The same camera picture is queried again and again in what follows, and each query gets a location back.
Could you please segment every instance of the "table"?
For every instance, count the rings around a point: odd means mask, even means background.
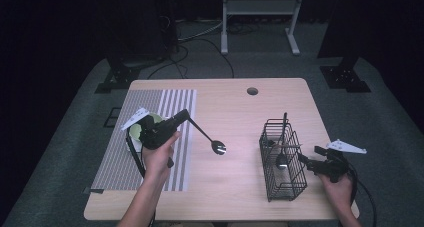
[[[228,54],[227,18],[231,15],[291,15],[289,28],[285,28],[286,36],[293,55],[300,55],[299,47],[294,38],[302,0],[223,0],[222,1],[222,32],[221,53]]]
[[[256,88],[250,95],[247,89]],[[322,184],[306,171],[308,187],[293,201],[268,202],[258,140],[268,119],[287,112],[304,155],[320,159],[315,145],[330,142],[305,80],[184,79],[137,80],[130,90],[195,89],[196,123],[225,143],[216,155],[200,132],[192,136],[190,182],[187,191],[165,191],[157,206],[158,221],[290,221],[335,219]],[[91,193],[84,216],[88,220],[121,219],[135,191]],[[355,215],[359,215],[356,204]]]

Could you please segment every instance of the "black metal basket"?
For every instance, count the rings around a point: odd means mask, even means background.
[[[307,187],[298,153],[302,154],[296,131],[284,119],[269,119],[259,139],[268,201],[294,200]]]

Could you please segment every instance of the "black ladle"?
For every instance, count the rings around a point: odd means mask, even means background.
[[[194,127],[196,127],[196,129],[198,129],[206,138],[208,138],[211,141],[212,149],[213,149],[213,152],[215,152],[215,154],[223,155],[225,154],[225,152],[227,152],[227,148],[221,141],[212,140],[211,138],[209,138],[209,136],[190,117],[188,117],[188,121],[192,125],[194,125]]]
[[[285,168],[287,168],[287,158],[283,153],[283,148],[284,148],[284,137],[285,137],[285,132],[286,132],[286,126],[287,126],[287,113],[284,113],[284,117],[283,117],[283,133],[281,134],[280,140],[281,140],[281,151],[277,156],[277,159],[275,160],[275,165],[277,166],[277,168],[279,170],[284,170]]]

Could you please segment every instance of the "placemat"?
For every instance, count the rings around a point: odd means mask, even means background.
[[[91,189],[137,190],[143,178],[127,149],[121,125],[141,107],[164,118],[187,109],[194,119],[196,96],[196,90],[129,90]],[[186,191],[188,187],[193,126],[185,121],[178,130],[181,137],[174,144],[175,165],[164,191]]]

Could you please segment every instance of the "tripod base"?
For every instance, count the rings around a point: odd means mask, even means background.
[[[353,69],[345,70],[339,66],[321,66],[320,69],[330,89],[346,89],[350,93],[371,92],[367,83],[360,80]]]

